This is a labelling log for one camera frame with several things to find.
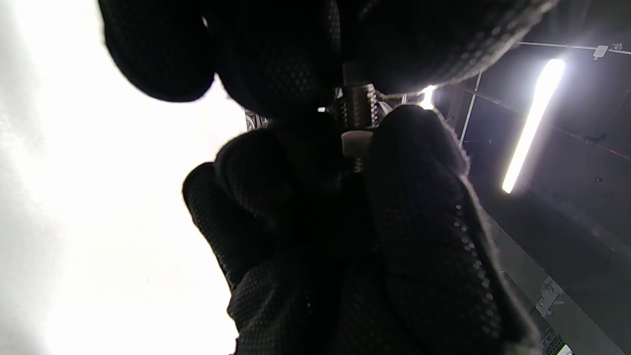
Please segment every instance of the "gloved hand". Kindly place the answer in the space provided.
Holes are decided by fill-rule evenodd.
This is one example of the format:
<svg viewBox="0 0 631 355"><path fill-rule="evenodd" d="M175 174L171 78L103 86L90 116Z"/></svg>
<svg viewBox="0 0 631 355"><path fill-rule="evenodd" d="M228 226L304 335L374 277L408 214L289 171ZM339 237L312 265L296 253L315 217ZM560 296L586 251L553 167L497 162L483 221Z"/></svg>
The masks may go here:
<svg viewBox="0 0 631 355"><path fill-rule="evenodd" d="M333 119L294 122L234 139L184 183L237 354L538 354L436 112L392 111L344 178Z"/></svg>

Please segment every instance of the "fluorescent light tube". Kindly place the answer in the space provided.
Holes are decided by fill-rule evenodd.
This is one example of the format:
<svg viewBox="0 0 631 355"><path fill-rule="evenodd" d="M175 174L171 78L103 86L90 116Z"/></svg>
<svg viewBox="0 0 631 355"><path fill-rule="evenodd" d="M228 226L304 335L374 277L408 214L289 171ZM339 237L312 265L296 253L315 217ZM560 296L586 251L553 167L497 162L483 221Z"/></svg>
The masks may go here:
<svg viewBox="0 0 631 355"><path fill-rule="evenodd" d="M426 110L433 109L432 94L435 89L436 87L434 85L430 85L427 88L423 89L422 91L424 93L423 101L421 101L421 103L419 104L422 108Z"/></svg>
<svg viewBox="0 0 631 355"><path fill-rule="evenodd" d="M530 145L533 143L534 135L537 132L543 113L546 111L548 103L550 103L550 99L561 81L564 69L565 63L561 59L552 59L548 61L548 64L546 64L539 75L534 89L533 104L526 118L526 125L521 133L515 154L502 184L502 190L507 193L512 191L517 182L519 172L524 165Z"/></svg>

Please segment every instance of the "bright white surface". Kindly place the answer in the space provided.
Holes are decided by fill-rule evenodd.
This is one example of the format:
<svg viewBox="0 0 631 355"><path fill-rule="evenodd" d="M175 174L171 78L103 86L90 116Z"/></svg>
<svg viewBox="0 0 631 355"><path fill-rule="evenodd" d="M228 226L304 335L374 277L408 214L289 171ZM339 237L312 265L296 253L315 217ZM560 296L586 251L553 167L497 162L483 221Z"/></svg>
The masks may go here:
<svg viewBox="0 0 631 355"><path fill-rule="evenodd" d="M541 118L550 103L550 99L557 89L558 83L561 81L565 63L561 59L552 59L548 61L541 71L537 85L534 88L533 103L526 117L526 125L519 138L519 143L515 149L515 154L510 161L510 166L504 177L502 189L506 193L510 193L517 182L521 168L524 166L526 156L530 145L533 143L534 135L537 133Z"/></svg>
<svg viewBox="0 0 631 355"><path fill-rule="evenodd" d="M426 110L432 110L433 109L433 92L434 90L436 90L436 87L434 85L430 85L427 88L423 89L423 100L421 101L421 103L419 104L422 108L426 109Z"/></svg>
<svg viewBox="0 0 631 355"><path fill-rule="evenodd" d="M220 85L150 99L96 1L0 1L0 354L228 354L228 289L180 196L245 131Z"/></svg>

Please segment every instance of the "dark wall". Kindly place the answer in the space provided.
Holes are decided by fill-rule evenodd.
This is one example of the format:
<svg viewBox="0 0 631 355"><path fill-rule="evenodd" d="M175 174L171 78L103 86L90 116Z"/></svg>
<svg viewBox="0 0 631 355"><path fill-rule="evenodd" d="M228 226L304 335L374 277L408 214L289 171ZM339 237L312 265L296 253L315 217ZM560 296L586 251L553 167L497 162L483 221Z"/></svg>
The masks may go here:
<svg viewBox="0 0 631 355"><path fill-rule="evenodd" d="M568 70L515 192L501 182L538 73ZM482 76L465 136L471 180L487 212L615 341L631 353L631 56L521 47ZM466 114L465 98L461 117Z"/></svg>

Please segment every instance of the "gloved thumb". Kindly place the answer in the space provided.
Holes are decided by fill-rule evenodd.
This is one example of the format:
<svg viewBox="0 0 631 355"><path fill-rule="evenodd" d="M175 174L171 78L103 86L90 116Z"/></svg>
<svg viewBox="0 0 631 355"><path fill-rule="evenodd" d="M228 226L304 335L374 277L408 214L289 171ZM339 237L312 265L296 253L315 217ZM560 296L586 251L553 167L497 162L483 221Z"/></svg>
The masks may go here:
<svg viewBox="0 0 631 355"><path fill-rule="evenodd" d="M437 112L398 107L373 136L365 173L384 287L397 318L432 354L488 349L527 333L518 329L524 323L498 274L467 172Z"/></svg>

